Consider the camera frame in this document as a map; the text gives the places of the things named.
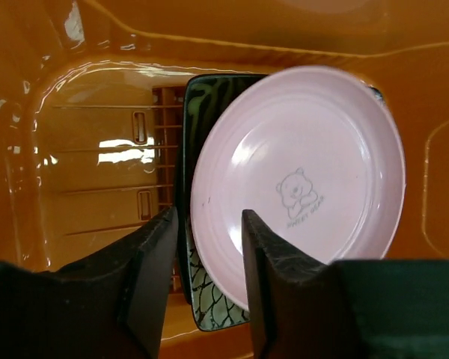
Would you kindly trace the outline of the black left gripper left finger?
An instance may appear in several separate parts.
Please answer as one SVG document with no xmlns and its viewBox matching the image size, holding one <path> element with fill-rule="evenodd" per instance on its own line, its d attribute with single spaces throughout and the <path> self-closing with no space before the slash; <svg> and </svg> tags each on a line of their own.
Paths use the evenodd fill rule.
<svg viewBox="0 0 449 359">
<path fill-rule="evenodd" d="M 0 261 L 0 358 L 157 358 L 175 208 L 57 271 Z"/>
</svg>

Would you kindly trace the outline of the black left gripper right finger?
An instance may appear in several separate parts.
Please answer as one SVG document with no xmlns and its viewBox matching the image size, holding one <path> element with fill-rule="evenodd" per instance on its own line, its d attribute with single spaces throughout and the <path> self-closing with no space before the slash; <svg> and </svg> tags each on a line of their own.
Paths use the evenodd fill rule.
<svg viewBox="0 0 449 359">
<path fill-rule="evenodd" d="M 449 358 L 449 260 L 321 263 L 242 212 L 256 358 Z"/>
</svg>

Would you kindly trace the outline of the black floral square plate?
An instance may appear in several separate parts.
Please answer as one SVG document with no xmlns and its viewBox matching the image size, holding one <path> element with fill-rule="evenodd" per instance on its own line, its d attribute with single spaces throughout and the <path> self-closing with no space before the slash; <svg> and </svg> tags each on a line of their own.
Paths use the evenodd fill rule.
<svg viewBox="0 0 449 359">
<path fill-rule="evenodd" d="M 204 268 L 192 233 L 190 200 L 195 166 L 205 140 L 225 109 L 264 74 L 204 74 L 189 80 L 183 95 L 183 131 L 177 152 L 174 206 L 179 219 L 178 259 L 185 297 L 202 331 L 242 325 L 249 315 L 215 285 Z"/>
</svg>

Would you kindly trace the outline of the pink round plate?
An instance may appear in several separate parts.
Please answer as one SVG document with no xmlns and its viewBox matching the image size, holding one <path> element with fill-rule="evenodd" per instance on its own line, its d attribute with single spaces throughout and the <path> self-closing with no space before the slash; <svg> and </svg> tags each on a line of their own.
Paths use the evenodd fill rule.
<svg viewBox="0 0 449 359">
<path fill-rule="evenodd" d="M 400 221 L 406 164 L 397 125 L 362 80 L 293 67 L 241 93 L 195 167 L 190 222 L 214 284 L 248 308 L 242 211 L 321 263 L 381 259 Z"/>
</svg>

